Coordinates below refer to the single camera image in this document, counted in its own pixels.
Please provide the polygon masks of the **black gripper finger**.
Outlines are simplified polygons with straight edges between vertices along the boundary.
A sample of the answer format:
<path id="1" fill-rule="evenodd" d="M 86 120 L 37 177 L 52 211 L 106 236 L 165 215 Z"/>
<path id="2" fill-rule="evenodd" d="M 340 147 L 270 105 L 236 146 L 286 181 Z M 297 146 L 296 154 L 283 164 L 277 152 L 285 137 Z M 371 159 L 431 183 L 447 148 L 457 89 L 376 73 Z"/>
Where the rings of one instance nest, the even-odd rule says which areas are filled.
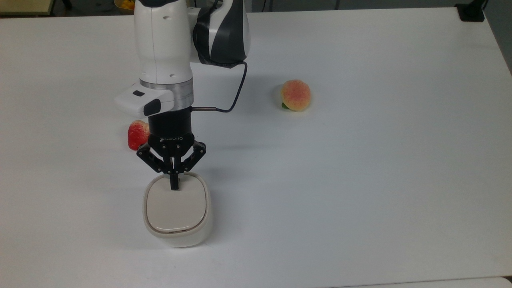
<path id="1" fill-rule="evenodd" d="M 175 191 L 176 174 L 174 173 L 174 163 L 172 157 L 164 146 L 158 146 L 155 151 L 161 157 L 161 159 L 152 153 L 152 148 L 149 144 L 143 144 L 139 146 L 139 149 L 137 150 L 137 156 L 156 173 L 163 173 L 168 175 L 170 180 L 170 189 Z"/>
<path id="2" fill-rule="evenodd" d="M 192 148 L 192 153 L 185 159 L 182 157 Z M 178 143 L 174 150 L 174 189 L 179 190 L 179 174 L 190 172 L 206 153 L 206 145 L 203 142 L 194 141 L 193 144 Z"/>

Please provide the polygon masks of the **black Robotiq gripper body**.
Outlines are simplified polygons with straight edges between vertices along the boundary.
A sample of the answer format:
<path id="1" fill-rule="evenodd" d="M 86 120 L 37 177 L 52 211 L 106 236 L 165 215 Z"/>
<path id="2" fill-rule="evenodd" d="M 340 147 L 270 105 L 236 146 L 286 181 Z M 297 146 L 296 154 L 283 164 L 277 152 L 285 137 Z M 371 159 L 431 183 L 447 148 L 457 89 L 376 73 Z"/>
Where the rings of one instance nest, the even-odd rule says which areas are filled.
<path id="1" fill-rule="evenodd" d="M 191 110 L 175 110 L 148 117 L 150 130 L 148 144 L 151 146 L 153 154 L 161 159 L 155 150 L 158 146 L 164 146 L 174 163 L 176 144 L 184 142 L 191 145 L 194 143 L 191 113 Z"/>

